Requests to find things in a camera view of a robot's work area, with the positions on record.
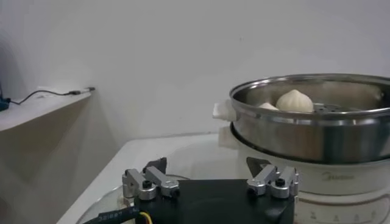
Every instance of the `black cord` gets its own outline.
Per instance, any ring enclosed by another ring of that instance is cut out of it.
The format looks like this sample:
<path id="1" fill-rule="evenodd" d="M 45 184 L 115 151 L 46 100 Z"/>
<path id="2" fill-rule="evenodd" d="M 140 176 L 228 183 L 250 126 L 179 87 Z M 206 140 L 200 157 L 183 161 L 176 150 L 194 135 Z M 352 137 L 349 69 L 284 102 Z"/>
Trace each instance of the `black cord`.
<path id="1" fill-rule="evenodd" d="M 89 91 L 89 92 L 90 91 L 94 91 L 94 90 L 95 90 L 94 87 L 89 87 L 89 88 L 86 89 L 86 91 Z M 79 91 L 79 90 L 73 90 L 73 91 L 69 91 L 67 93 L 56 93 L 56 92 L 53 92 L 53 91 L 41 89 L 41 90 L 36 90 L 36 91 L 30 93 L 26 98 L 24 98 L 20 102 L 15 102 L 15 101 L 10 100 L 10 103 L 14 103 L 16 105 L 21 105 L 22 103 L 24 103 L 26 100 L 28 100 L 30 97 L 32 97 L 36 93 L 50 93 L 50 94 L 54 94 L 54 95 L 57 95 L 57 96 L 68 96 L 68 95 L 80 95 L 80 94 L 82 94 L 84 92 Z"/>

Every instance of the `yellow wire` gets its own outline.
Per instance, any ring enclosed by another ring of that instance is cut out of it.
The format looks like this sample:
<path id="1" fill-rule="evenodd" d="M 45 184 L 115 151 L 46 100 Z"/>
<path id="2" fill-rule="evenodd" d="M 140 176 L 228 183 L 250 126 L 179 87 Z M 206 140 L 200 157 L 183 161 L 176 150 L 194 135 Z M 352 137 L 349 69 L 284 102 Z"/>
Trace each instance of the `yellow wire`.
<path id="1" fill-rule="evenodd" d="M 146 212 L 140 212 L 140 215 L 142 215 L 143 217 L 145 217 L 145 219 L 147 220 L 148 224 L 153 224 L 152 218 L 151 218 L 151 216 L 150 216 L 148 213 L 146 213 Z"/>

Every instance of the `white shelf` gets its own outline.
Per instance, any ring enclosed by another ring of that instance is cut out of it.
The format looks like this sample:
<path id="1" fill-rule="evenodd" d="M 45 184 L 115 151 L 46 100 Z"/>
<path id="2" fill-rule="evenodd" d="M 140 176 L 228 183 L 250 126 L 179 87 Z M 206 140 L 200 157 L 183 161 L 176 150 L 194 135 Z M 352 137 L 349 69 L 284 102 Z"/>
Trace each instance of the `white shelf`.
<path id="1" fill-rule="evenodd" d="M 11 103 L 8 110 L 0 112 L 0 131 L 14 128 L 90 96 L 91 93 L 76 96 L 32 97 L 21 105 Z"/>

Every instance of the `blue object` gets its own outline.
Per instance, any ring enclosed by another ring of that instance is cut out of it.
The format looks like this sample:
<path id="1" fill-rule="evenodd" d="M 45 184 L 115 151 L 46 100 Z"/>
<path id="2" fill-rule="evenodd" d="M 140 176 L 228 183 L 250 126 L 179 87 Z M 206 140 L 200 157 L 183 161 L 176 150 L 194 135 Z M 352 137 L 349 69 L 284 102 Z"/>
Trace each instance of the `blue object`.
<path id="1" fill-rule="evenodd" d="M 1 83 L 0 83 L 0 111 L 8 109 L 10 106 L 9 100 L 4 99 L 2 97 L 2 89 L 1 89 Z"/>
<path id="2" fill-rule="evenodd" d="M 9 107 L 9 103 L 5 101 L 3 98 L 0 98 L 0 111 L 6 110 Z"/>

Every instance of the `metal bracket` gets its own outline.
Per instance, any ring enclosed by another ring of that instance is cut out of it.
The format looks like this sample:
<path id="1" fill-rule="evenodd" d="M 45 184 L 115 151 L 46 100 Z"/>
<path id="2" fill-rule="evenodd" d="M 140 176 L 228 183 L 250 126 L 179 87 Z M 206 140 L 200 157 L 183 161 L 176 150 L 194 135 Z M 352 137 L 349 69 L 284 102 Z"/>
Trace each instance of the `metal bracket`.
<path id="1" fill-rule="evenodd" d="M 156 167 L 150 166 L 145 170 L 146 179 L 152 181 L 161 189 L 161 194 L 165 197 L 177 198 L 180 195 L 179 182 L 169 179 Z"/>
<path id="2" fill-rule="evenodd" d="M 248 193 L 261 196 L 266 193 L 266 186 L 269 181 L 277 177 L 277 169 L 273 165 L 267 165 L 257 176 L 246 181 Z"/>
<path id="3" fill-rule="evenodd" d="M 299 174 L 293 167 L 285 167 L 278 172 L 273 165 L 267 165 L 253 179 L 247 180 L 248 193 L 261 196 L 271 188 L 271 195 L 276 198 L 288 198 L 298 194 Z"/>
<path id="4" fill-rule="evenodd" d="M 156 197 L 156 185 L 145 179 L 136 169 L 126 170 L 122 176 L 122 183 L 125 198 L 133 195 L 140 200 L 151 200 Z"/>
<path id="5" fill-rule="evenodd" d="M 293 167 L 285 167 L 280 176 L 271 183 L 271 195 L 276 198 L 288 198 L 298 195 L 299 174 Z"/>

